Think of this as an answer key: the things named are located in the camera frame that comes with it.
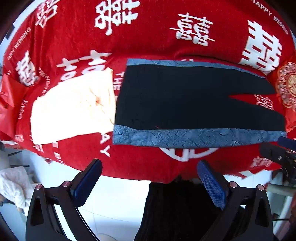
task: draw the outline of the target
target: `white floor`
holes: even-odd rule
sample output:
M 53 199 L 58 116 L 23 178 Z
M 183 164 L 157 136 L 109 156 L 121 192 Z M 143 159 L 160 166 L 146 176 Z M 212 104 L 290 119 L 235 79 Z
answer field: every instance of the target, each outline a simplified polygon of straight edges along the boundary
M 29 164 L 37 179 L 46 187 L 72 180 L 79 172 L 63 164 L 48 164 L 37 154 L 23 151 L 23 164 Z M 101 176 L 80 213 L 94 234 L 104 233 L 118 241 L 133 241 L 141 224 L 149 181 L 124 180 Z M 59 206 L 61 224 L 71 240 L 75 240 Z

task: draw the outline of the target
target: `metal bolt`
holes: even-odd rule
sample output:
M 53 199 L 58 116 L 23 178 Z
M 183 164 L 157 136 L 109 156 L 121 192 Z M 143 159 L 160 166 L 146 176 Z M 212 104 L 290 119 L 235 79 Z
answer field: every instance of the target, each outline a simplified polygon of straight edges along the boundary
M 232 188 L 236 188 L 237 187 L 237 183 L 236 182 L 230 182 L 229 186 L 231 186 Z
M 70 186 L 70 184 L 71 184 L 70 181 L 64 181 L 62 186 L 66 188 L 66 187 Z
M 264 188 L 263 185 L 258 185 L 258 189 L 259 189 L 260 191 L 263 191 L 265 188 Z
M 42 184 L 38 184 L 38 185 L 36 185 L 36 187 L 35 187 L 36 190 L 39 190 L 39 189 L 41 189 L 41 188 L 42 188 Z

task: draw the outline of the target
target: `white cloth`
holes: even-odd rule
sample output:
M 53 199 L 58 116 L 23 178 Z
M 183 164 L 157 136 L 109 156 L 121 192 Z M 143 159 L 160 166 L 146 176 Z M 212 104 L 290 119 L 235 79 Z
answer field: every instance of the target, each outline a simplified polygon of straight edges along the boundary
M 34 187 L 24 167 L 0 171 L 0 193 L 19 208 L 29 207 Z
M 33 103 L 34 144 L 48 144 L 114 129 L 113 70 L 92 71 L 60 82 Z

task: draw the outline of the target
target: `black fabric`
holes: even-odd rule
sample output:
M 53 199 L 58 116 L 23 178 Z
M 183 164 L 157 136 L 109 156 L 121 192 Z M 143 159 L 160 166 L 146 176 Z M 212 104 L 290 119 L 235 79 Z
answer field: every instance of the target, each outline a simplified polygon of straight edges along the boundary
M 127 66 L 115 124 L 138 130 L 239 128 L 285 131 L 284 116 L 230 98 L 274 94 L 265 79 L 233 69 Z
M 220 212 L 202 185 L 151 183 L 134 241 L 198 241 Z

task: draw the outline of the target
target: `red plastic bag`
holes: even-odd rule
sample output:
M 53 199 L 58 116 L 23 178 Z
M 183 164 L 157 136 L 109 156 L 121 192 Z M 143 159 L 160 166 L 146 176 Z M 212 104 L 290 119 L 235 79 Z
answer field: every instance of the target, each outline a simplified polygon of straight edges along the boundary
M 20 106 L 27 90 L 26 86 L 17 82 L 9 75 L 3 75 L 0 92 L 0 132 L 12 139 L 15 136 Z

